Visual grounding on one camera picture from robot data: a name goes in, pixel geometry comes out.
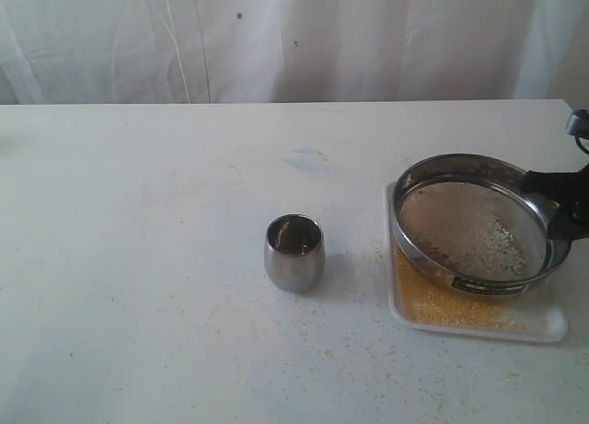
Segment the round steel sieve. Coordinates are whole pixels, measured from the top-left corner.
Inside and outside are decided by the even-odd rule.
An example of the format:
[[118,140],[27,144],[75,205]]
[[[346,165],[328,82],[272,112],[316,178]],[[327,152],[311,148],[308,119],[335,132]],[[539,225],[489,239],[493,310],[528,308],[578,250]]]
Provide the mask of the round steel sieve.
[[517,297],[544,282],[572,241],[553,238],[558,203],[524,193],[525,171],[474,154],[427,158],[387,192],[391,234],[434,284],[484,298]]

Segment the stainless steel cup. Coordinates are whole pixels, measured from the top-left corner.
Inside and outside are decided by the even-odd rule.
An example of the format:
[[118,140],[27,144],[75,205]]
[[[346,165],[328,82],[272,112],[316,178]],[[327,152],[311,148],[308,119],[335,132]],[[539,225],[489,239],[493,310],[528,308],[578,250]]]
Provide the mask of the stainless steel cup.
[[278,289],[309,291],[323,275],[325,263],[324,235],[317,222],[303,214],[285,214],[269,224],[264,268]]

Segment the yellow grain pile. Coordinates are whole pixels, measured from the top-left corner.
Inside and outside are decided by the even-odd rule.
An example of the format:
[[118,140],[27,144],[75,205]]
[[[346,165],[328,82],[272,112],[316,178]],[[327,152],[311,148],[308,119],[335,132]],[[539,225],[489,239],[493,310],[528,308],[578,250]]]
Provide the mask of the yellow grain pile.
[[524,330],[495,302],[450,292],[427,281],[396,248],[399,292],[412,321],[437,326]]

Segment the white plastic tray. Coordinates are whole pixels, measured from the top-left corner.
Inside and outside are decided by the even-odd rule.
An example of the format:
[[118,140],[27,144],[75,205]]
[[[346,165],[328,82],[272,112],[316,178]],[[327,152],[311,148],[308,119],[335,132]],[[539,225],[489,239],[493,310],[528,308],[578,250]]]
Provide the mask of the white plastic tray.
[[385,187],[387,291],[390,311],[407,327],[465,337],[556,343],[569,331],[568,319],[549,284],[521,298],[469,298],[427,281],[400,252],[393,235],[392,183]]

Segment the white backdrop curtain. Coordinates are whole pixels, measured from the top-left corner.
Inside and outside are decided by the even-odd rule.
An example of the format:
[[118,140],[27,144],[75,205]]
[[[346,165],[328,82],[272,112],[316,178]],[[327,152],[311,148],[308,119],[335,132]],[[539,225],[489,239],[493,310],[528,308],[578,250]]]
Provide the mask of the white backdrop curtain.
[[588,0],[1,0],[5,104],[561,98]]

